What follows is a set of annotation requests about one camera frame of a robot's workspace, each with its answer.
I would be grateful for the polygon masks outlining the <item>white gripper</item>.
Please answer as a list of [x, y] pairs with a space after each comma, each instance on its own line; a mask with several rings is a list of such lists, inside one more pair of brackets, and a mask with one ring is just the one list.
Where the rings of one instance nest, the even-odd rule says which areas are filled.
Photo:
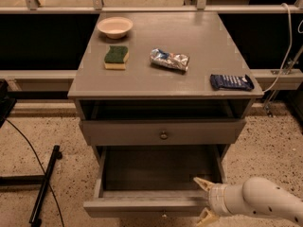
[[206, 207], [197, 221], [197, 227], [206, 227], [219, 219], [219, 216], [231, 216], [231, 198], [235, 196], [234, 187], [227, 184], [213, 183], [199, 177], [193, 181], [205, 192], [208, 192], [208, 202], [211, 209]]

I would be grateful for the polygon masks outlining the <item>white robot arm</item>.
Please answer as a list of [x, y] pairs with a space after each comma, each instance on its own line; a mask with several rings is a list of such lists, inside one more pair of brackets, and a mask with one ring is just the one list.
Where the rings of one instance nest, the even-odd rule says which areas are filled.
[[206, 227], [220, 217], [236, 215], [282, 218], [303, 227], [303, 200], [265, 178], [252, 177], [242, 184], [224, 184], [195, 177], [194, 182], [207, 196], [198, 227]]

